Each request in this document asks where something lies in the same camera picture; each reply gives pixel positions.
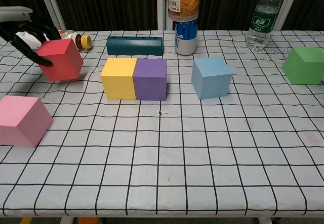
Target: dark green case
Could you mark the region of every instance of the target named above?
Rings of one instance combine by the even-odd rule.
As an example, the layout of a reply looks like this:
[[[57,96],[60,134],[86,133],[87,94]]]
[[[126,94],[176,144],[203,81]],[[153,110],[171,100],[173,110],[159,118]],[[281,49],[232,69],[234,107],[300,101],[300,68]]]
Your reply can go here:
[[[121,37],[107,38],[109,55],[163,55],[162,37]]]

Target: barcode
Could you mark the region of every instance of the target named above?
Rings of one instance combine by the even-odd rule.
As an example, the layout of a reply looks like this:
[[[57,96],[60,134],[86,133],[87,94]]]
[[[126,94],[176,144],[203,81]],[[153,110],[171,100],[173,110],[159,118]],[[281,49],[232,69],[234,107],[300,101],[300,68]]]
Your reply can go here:
[[[180,12],[181,0],[168,0],[168,8],[174,12]]]

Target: soda can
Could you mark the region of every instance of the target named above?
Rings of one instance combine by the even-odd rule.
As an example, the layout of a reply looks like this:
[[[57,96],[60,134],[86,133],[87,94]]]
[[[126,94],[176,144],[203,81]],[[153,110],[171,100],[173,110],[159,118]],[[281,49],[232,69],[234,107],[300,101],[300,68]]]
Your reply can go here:
[[[176,22],[176,53],[189,56],[196,51],[197,29],[197,19],[190,22]]]

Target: light blue cube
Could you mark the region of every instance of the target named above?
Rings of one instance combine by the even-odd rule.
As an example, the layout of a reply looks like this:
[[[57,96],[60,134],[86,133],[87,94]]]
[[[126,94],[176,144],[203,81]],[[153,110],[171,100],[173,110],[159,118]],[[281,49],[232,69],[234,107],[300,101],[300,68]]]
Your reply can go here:
[[[222,57],[194,59],[191,83],[200,100],[226,96],[232,76]]]

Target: purple cube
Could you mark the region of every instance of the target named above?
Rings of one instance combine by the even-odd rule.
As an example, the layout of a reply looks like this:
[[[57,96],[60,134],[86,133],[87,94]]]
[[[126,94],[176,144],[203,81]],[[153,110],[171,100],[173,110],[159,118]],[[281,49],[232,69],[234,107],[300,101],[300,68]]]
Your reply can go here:
[[[137,59],[133,81],[137,100],[166,100],[167,61]]]

